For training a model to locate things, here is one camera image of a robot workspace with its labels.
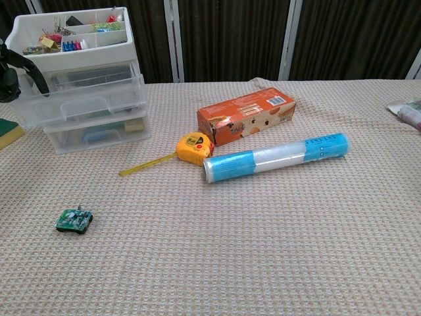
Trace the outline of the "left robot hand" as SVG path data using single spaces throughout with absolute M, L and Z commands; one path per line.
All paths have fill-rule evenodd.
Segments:
M 21 68 L 35 82 L 41 94 L 49 95 L 49 88 L 43 74 L 29 59 L 9 49 L 1 39 L 1 103 L 10 103 L 19 98 L 18 74 L 14 68 Z

